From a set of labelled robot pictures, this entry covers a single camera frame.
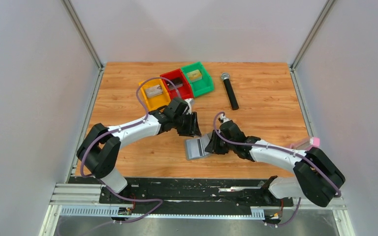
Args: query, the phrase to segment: aluminum frame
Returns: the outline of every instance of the aluminum frame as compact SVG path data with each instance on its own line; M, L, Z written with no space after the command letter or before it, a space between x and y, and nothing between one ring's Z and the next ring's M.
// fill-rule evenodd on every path
M96 101L96 96L100 87L100 83L102 80L103 72L104 72L104 65L100 61L93 45L91 44L91 41L89 40L89 37L87 36L82 24L80 23L79 17L77 16L74 7L71 3L70 0L61 0L63 5L66 8L66 11L68 12L69 16L71 17L79 35L82 37L90 55L92 56L95 64L99 68L99 75L98 78L96 79L94 90L92 92L92 97L88 106L88 110L86 113L86 118L84 121L84 124L82 126L82 131L78 137L78 142L76 149L79 147L81 142L83 141L86 130L89 124L89 120L95 105ZM302 97L301 93L301 86L298 82L298 76L296 73L296 68L298 67L299 63L301 62L304 54L306 53L309 45L312 43L315 35L320 29L320 26L322 25L323 21L325 18L328 16L332 6L336 0L327 0L325 6L323 7L320 15L318 16L316 22L314 23L311 31L309 32L306 40L304 41L301 49L299 50L296 58L294 59L293 63L291 64L290 68L290 73L293 81L293 85L295 87L295 91L298 97L298 102L301 107L301 112L304 117L304 122L307 128L307 131L309 135L313 136L313 123L310 120L310 116L308 113L308 110L306 109L306 103ZM74 175L75 171L77 168L77 159L74 156L72 160L72 165L71 169L69 170L69 174L67 175L68 178L71 175ZM54 232L57 227L58 219L61 214L64 214L65 212L69 212L70 210L78 210L75 212L79 212L80 215L89 215L89 216L94 216L94 215L106 215L112 212L112 210L115 211L116 208L118 207L129 207L129 204L116 204L116 205L107 205L107 204L100 204L97 201L97 196L100 194L100 187L101 185L99 184L80 184L80 185L75 185L75 184L56 184L55 191L53 193L52 199L49 203L48 209L46 216L44 218L41 230L40 230L40 236L52 236L54 235ZM327 207L328 209L331 209L333 212L333 216L335 217L336 220L336 225L338 232L340 236L354 236L354 230L351 225L350 217L348 215L347 207L343 201L342 198L339 199L333 199L329 206ZM245 218L245 219L252 219L254 218L253 211L258 211L262 212L264 209L275 209L275 207L255 207L252 209L252 217L238 217L238 216L206 216L206 218L215 218L215 219L225 219L225 218ZM322 209L321 207L318 207L314 204L312 204L309 200L302 200L300 209ZM155 218L202 218L201 216L186 216L186 215L161 215L161 214L152 214L151 217Z

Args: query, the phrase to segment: yellow bin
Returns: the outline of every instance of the yellow bin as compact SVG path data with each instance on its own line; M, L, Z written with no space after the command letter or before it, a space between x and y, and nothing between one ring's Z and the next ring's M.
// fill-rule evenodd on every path
M159 94L157 96L147 98L147 95L145 93L145 89L148 89L150 87L160 85L161 89L163 90L162 94ZM141 93L143 94L144 101L146 102L147 108L149 111L153 111L159 107L167 106L170 103L170 96L169 93L166 90L166 87L164 86L161 79L156 80L150 80L148 81L143 87L140 89Z

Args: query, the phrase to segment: floor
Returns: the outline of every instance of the floor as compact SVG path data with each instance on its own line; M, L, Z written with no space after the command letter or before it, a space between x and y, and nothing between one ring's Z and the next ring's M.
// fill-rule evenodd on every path
M135 98L138 82L175 70L190 62L108 63L89 128L133 121L144 115ZM205 62L215 90L195 98L202 134L212 131L215 114L225 111L248 135L287 146L308 136L286 63ZM228 72L240 109L232 111L220 75ZM171 130L121 149L116 168L128 177L268 178L291 173L265 163L253 163L230 153L187 161L184 140Z
M293 210L283 212L286 219ZM80 235L91 228L112 221L108 217L62 216L59 233L62 236ZM338 236L337 225L330 210L300 210L290 224L277 229L264 226L258 220L206 220L146 218L133 224L109 224L86 234L139 236Z

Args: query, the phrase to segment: wooden table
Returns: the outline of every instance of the wooden table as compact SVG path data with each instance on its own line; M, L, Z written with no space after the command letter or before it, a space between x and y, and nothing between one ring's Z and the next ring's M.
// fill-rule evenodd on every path
M144 115L135 98L138 82L180 68L190 62L108 63L102 78L89 129L130 122ZM308 136L286 63L205 62L215 90L195 98L202 134L212 131L215 114L225 111L246 136L289 145ZM231 75L239 110L231 110L221 73ZM243 160L234 153L187 161L184 140L175 130L148 137L123 148L116 168L126 177L268 178L292 176L278 167Z

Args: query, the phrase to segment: black microphone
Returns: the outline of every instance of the black microphone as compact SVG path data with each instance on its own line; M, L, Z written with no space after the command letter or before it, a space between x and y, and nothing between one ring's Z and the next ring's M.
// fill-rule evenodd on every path
M231 104L232 110L238 110L237 99L235 98L234 90L232 89L231 82L229 80L229 74L223 73L221 79L224 82L225 90L227 90L227 95L229 98L229 103Z

